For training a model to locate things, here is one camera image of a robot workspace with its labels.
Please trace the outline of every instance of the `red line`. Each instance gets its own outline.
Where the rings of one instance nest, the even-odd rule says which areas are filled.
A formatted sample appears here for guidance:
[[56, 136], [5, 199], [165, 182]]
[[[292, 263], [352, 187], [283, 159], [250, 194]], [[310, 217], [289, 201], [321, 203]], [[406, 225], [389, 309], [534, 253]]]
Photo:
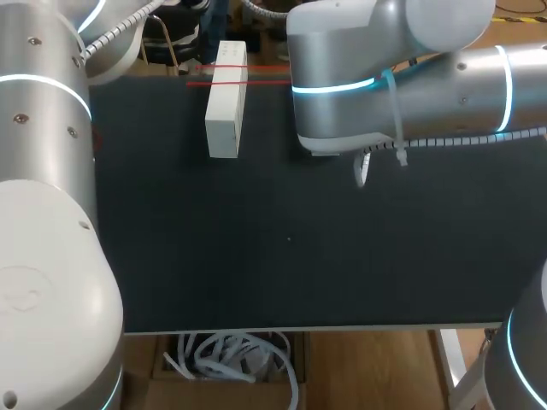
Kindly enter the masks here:
[[247, 84], [247, 85], [290, 85], [289, 79], [259, 79], [254, 81], [227, 81], [213, 83], [209, 81], [188, 81], [186, 86], [188, 87], [207, 87], [211, 85], [233, 85], [233, 84]]
[[237, 65], [216, 65], [216, 64], [209, 64], [204, 66], [196, 66], [196, 68], [242, 68], [247, 67], [252, 70], [289, 70], [289, 66], [237, 66]]

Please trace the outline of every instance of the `white cable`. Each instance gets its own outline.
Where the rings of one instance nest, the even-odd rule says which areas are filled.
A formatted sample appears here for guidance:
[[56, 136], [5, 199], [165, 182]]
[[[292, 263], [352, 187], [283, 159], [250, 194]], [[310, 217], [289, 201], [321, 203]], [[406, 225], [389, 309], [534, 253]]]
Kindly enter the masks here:
[[125, 30], [136, 26], [141, 21], [145, 20], [150, 13], [158, 9], [166, 0], [153, 0], [152, 2], [146, 4], [141, 9], [137, 10], [135, 13], [127, 17], [125, 20], [122, 20], [114, 26], [111, 30], [108, 30], [101, 37], [95, 40], [93, 43], [88, 45], [85, 50], [82, 52], [81, 57], [84, 61], [89, 60], [95, 53], [97, 53], [102, 47], [109, 44], [116, 37], [120, 36]]
[[252, 2], [252, 0], [243, 0], [243, 4], [247, 6], [247, 9], [249, 9], [256, 15], [268, 17], [269, 19], [284, 20], [287, 18], [287, 15], [289, 15], [288, 13], [280, 13], [279, 11], [270, 11], [263, 9], [262, 7], [258, 7]]
[[[196, 334], [190, 335], [181, 334], [177, 344], [177, 355], [179, 363], [177, 363], [168, 353], [164, 353], [165, 360], [185, 378], [189, 380], [195, 379], [221, 379], [221, 380], [240, 380], [248, 383], [254, 383], [257, 379], [255, 374], [248, 374], [230, 367], [228, 364], [235, 360], [241, 361], [251, 350], [260, 349], [264, 353], [262, 366], [256, 371], [260, 373], [264, 370], [263, 365], [268, 366], [272, 354], [276, 354], [281, 358], [283, 366], [279, 371], [286, 369], [289, 381], [291, 383], [292, 398], [289, 404], [289, 410], [297, 410], [298, 405], [298, 381], [297, 375], [291, 363], [291, 344], [283, 333], [275, 332], [279, 335], [287, 347], [287, 352], [284, 352], [270, 342], [262, 340], [246, 333], [229, 334], [216, 333], [207, 340], [200, 343], [194, 351], [194, 362], [196, 369], [200, 374], [191, 373], [186, 367], [185, 359], [190, 356], [192, 347], [195, 342]], [[188, 336], [188, 342], [185, 343], [185, 337]], [[203, 356], [205, 349], [210, 345], [215, 344], [209, 356]]]
[[[505, 141], [517, 141], [530, 137], [542, 137], [547, 134], [547, 127], [530, 128], [528, 130], [502, 132], [498, 134], [483, 135], [479, 137], [453, 137], [453, 138], [423, 138], [404, 141], [405, 148], [428, 147], [459, 147], [467, 145], [486, 145], [503, 143]], [[371, 153], [382, 149], [395, 149], [395, 143], [381, 143], [365, 148], [365, 153]]]
[[397, 159], [402, 167], [406, 167], [409, 162], [407, 152], [404, 150], [404, 135], [403, 135], [403, 117], [401, 116], [401, 103], [397, 96], [397, 83], [393, 76], [393, 71], [388, 68], [382, 74], [387, 80], [387, 85], [390, 90], [391, 111], [395, 121], [395, 148], [397, 148]]

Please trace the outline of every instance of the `black mat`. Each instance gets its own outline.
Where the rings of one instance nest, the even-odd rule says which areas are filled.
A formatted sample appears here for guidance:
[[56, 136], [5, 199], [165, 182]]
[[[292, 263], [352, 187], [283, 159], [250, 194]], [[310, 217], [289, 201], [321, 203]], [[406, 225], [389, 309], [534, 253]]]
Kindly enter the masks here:
[[309, 158], [289, 87], [250, 87], [240, 158], [208, 158], [209, 90], [93, 90], [97, 200], [126, 330], [502, 320], [547, 258], [542, 138]]

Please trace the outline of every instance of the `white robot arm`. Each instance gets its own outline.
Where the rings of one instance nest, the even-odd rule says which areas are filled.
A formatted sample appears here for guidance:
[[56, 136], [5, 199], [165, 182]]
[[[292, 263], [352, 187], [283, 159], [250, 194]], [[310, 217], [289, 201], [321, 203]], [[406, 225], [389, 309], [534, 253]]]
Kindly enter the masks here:
[[88, 84], [130, 67], [161, 3], [0, 1], [3, 410], [119, 407], [123, 311], [97, 240]]

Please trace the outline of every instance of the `white foam block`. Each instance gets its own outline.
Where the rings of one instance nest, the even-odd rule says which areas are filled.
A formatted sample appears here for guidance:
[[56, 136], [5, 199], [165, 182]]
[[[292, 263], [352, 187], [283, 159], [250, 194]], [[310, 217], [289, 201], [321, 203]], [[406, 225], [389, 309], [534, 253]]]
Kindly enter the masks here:
[[[217, 66], [246, 66], [247, 49], [243, 41], [221, 41]], [[247, 84], [218, 84], [247, 81], [247, 67], [216, 67], [209, 94], [205, 127], [209, 155], [237, 158]]]

